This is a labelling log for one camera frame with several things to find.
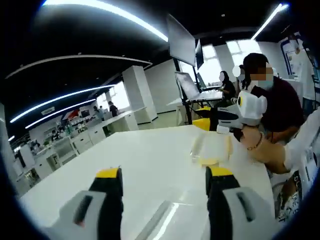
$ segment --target computer monitor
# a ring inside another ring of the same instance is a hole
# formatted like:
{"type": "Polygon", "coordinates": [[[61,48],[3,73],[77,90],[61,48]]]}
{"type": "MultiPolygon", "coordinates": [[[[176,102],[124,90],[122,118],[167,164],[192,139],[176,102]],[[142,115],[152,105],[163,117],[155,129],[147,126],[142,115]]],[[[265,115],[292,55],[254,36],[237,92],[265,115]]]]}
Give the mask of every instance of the computer monitor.
{"type": "Polygon", "coordinates": [[[196,87],[195,82],[190,77],[189,73],[176,71],[175,78],[188,99],[194,99],[199,95],[200,92],[196,87]]]}
{"type": "Polygon", "coordinates": [[[170,56],[196,66],[195,38],[170,14],[166,17],[170,56]]]}
{"type": "Polygon", "coordinates": [[[202,52],[202,47],[200,43],[200,39],[198,40],[196,47],[195,47],[195,59],[196,59],[196,66],[198,70],[204,64],[204,53],[202,52]]]}
{"type": "Polygon", "coordinates": [[[81,116],[82,116],[83,118],[88,117],[89,115],[90,115],[89,110],[81,111],[81,116]]]}
{"type": "Polygon", "coordinates": [[[200,83],[200,87],[203,88],[203,89],[206,88],[207,86],[206,86],[204,80],[202,79],[200,73],[197,73],[197,74],[196,74],[196,77],[198,78],[198,81],[199,81],[199,83],[200,83]]]}

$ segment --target ceiling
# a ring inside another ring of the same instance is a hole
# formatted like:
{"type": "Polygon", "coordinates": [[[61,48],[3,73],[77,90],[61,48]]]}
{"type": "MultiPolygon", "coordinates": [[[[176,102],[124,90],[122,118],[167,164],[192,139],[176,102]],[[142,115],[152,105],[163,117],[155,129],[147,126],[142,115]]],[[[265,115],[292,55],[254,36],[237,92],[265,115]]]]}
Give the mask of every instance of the ceiling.
{"type": "MultiPolygon", "coordinates": [[[[103,0],[167,34],[166,14],[172,14],[202,45],[248,39],[259,29],[279,1],[103,0]]],[[[98,87],[132,65],[146,67],[170,59],[168,43],[136,23],[98,8],[82,5],[48,5],[43,1],[7,1],[5,11],[5,61],[0,101],[6,120],[29,107],[86,88],[98,87]],[[60,59],[40,63],[6,78],[28,64],[60,56],[104,55],[145,62],[101,57],[60,59]]],[[[257,37],[278,42],[290,24],[289,11],[277,15],[257,37]]],[[[8,124],[8,134],[19,135],[24,126],[56,110],[83,102],[92,92],[79,94],[26,115],[8,124]]]]}

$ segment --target yellow object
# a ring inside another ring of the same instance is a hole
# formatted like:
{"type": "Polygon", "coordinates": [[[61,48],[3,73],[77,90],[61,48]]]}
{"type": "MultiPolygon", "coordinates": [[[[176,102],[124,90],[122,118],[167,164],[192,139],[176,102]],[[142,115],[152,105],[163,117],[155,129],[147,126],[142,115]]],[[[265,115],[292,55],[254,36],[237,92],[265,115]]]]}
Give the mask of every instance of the yellow object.
{"type": "Polygon", "coordinates": [[[227,175],[233,175],[232,172],[224,167],[219,167],[219,166],[209,166],[211,169],[211,174],[214,177],[217,176],[227,176],[227,175]]]}
{"type": "Polygon", "coordinates": [[[99,171],[95,177],[101,179],[115,179],[119,168],[110,168],[99,171]]]}
{"type": "Polygon", "coordinates": [[[197,126],[200,129],[203,129],[205,131],[209,131],[210,129],[210,118],[200,118],[197,120],[193,120],[192,124],[197,126]]]}
{"type": "Polygon", "coordinates": [[[210,111],[210,110],[211,110],[211,107],[210,107],[210,106],[204,106],[203,108],[199,108],[199,109],[197,109],[196,111],[203,111],[203,110],[205,110],[205,111],[210,111]]]}
{"type": "Polygon", "coordinates": [[[215,157],[215,158],[200,158],[198,160],[198,163],[201,165],[205,166],[210,166],[210,165],[215,165],[220,162],[220,159],[215,157]]]}

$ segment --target floor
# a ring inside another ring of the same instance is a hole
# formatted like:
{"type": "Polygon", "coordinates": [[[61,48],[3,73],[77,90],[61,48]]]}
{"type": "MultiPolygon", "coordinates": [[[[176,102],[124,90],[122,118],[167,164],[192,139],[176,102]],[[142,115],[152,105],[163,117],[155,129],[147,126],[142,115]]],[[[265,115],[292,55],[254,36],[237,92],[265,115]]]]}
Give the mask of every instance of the floor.
{"type": "Polygon", "coordinates": [[[161,128],[169,128],[177,126],[177,113],[176,111],[160,113],[158,114],[158,118],[152,121],[151,123],[138,125],[140,130],[148,130],[148,129],[161,129],[161,128]]]}

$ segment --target bracelet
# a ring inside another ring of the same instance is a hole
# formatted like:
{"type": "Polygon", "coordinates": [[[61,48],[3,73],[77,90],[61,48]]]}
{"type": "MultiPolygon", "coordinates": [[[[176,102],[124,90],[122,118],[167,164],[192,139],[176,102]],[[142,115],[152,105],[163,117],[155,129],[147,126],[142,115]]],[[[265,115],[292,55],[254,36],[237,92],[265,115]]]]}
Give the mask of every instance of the bracelet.
{"type": "Polygon", "coordinates": [[[252,151],[253,149],[256,149],[262,143],[263,138],[264,138],[264,135],[262,132],[260,132],[260,140],[258,141],[258,143],[255,146],[248,147],[247,148],[248,151],[252,151]]]}

